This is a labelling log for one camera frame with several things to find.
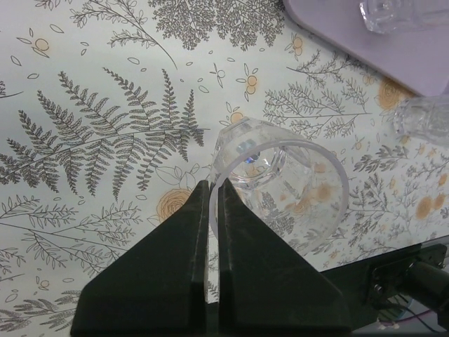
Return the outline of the small clear tumbler front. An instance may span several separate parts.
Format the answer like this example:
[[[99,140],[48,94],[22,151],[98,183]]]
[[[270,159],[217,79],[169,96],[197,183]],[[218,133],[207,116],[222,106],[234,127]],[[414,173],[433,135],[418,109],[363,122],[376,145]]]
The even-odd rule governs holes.
[[[349,204],[348,177],[333,153],[248,117],[219,132],[209,181],[213,234],[218,190],[229,181],[244,205],[303,256],[336,231]]]

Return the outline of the small clear shot glass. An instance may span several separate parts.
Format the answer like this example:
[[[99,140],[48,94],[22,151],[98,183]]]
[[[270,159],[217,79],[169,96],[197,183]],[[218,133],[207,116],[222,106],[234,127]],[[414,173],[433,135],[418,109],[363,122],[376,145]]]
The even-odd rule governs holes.
[[[393,125],[400,135],[448,147],[448,95],[404,100],[395,110]]]

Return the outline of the clear faceted tumbler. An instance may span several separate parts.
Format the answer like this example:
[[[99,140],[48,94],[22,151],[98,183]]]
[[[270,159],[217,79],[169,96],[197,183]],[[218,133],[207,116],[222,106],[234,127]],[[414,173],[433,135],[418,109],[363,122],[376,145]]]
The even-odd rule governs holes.
[[[366,28],[378,34],[430,30],[448,25],[448,1],[367,0],[359,4]]]

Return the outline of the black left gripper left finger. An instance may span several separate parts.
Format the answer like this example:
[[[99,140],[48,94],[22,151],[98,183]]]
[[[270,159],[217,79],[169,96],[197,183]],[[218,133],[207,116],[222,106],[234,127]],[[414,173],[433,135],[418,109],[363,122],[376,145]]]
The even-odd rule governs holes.
[[[70,332],[205,333],[208,200],[202,180],[180,209],[85,285]]]

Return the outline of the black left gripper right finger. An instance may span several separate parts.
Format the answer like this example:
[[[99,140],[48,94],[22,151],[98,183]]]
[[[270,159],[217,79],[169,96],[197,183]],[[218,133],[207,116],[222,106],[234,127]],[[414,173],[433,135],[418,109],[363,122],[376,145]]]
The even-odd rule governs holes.
[[[260,220],[226,180],[218,192],[220,299],[225,334],[344,334],[342,292]]]

